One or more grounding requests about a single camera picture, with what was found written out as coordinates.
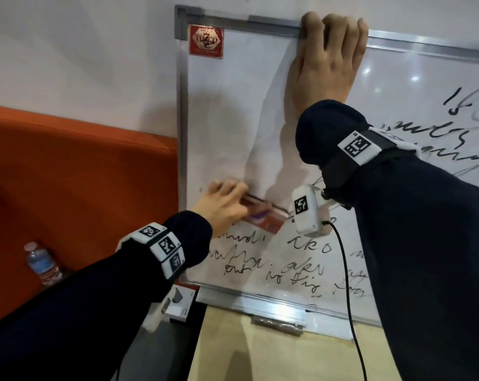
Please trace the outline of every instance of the red sticker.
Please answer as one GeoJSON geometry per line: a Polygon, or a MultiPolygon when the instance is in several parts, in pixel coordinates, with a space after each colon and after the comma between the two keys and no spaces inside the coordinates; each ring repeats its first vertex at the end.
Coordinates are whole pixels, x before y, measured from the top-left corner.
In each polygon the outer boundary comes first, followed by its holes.
{"type": "Polygon", "coordinates": [[[190,54],[223,57],[223,29],[205,25],[190,25],[190,54]]]}

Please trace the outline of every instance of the bottle cap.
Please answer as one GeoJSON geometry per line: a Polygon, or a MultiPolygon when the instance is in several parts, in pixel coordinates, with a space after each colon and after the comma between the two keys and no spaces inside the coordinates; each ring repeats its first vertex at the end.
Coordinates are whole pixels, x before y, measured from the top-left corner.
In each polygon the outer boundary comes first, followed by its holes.
{"type": "Polygon", "coordinates": [[[24,245],[24,250],[27,252],[32,252],[37,249],[38,245],[36,242],[30,242],[24,245]]]}

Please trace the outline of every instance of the hand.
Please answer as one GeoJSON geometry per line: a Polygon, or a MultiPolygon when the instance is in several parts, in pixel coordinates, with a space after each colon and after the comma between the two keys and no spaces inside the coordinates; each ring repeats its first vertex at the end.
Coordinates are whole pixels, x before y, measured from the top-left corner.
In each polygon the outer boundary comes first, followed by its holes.
{"type": "Polygon", "coordinates": [[[291,64],[288,79],[297,119],[316,102],[332,99],[345,103],[368,41],[368,25],[363,19],[356,22],[334,13],[321,21],[317,13],[308,12],[302,28],[306,39],[291,64]]]}
{"type": "Polygon", "coordinates": [[[213,236],[221,236],[233,223],[243,217],[256,215],[271,209],[268,203],[244,206],[240,199],[248,192],[248,186],[236,180],[211,182],[207,191],[193,206],[192,211],[206,219],[213,229],[213,236]]]}

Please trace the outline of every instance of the whiteboard frame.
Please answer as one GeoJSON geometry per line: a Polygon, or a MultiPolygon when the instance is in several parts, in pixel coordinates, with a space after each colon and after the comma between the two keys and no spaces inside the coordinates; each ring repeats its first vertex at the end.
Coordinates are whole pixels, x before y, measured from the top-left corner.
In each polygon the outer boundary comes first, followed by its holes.
{"type": "MultiPolygon", "coordinates": [[[[188,25],[210,25],[236,31],[264,33],[274,36],[298,38],[300,22],[262,16],[239,16],[230,13],[205,10],[200,7],[175,5],[174,38],[177,43],[177,136],[178,136],[178,204],[179,211],[186,210],[186,160],[188,150],[188,25]]],[[[479,44],[457,42],[441,38],[370,30],[368,48],[420,55],[453,58],[467,62],[479,62],[479,44]]],[[[208,305],[233,309],[246,314],[274,318],[287,323],[305,325],[304,313],[314,311],[348,319],[347,314],[332,310],[301,305],[266,297],[261,294],[242,293],[202,282],[188,280],[182,274],[180,281],[200,286],[199,299],[208,305]]],[[[353,316],[353,320],[381,326],[377,320],[353,316]]]]}

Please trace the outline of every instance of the whiteboard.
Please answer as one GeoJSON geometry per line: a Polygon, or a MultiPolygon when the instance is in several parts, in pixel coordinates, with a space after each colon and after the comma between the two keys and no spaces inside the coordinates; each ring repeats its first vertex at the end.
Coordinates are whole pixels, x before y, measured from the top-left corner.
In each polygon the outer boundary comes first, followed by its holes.
{"type": "MultiPolygon", "coordinates": [[[[227,29],[223,45],[223,59],[212,59],[188,56],[188,43],[181,44],[188,91],[186,207],[212,179],[235,178],[255,196],[288,208],[294,188],[324,187],[319,169],[300,160],[294,141],[286,81],[296,40],[227,29]]],[[[417,51],[375,47],[369,41],[347,104],[371,125],[418,143],[424,160],[479,186],[479,60],[429,45],[417,51]]],[[[331,216],[348,260],[354,319],[379,323],[354,210],[335,206],[331,216]]],[[[290,221],[277,235],[240,221],[212,240],[204,263],[186,274],[198,284],[347,312],[336,236],[298,236],[290,221]]]]}

